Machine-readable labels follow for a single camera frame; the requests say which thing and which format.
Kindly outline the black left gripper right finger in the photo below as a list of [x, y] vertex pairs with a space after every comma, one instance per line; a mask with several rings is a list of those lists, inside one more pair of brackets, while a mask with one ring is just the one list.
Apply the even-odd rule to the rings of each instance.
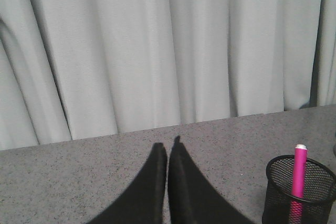
[[180, 136], [169, 158], [167, 191], [171, 223], [252, 223], [210, 184]]

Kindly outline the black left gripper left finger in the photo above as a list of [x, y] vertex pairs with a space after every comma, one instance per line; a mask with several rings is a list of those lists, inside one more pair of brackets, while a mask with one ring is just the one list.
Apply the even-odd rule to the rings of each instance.
[[89, 223], [162, 223], [166, 167], [165, 147], [154, 143], [131, 184]]

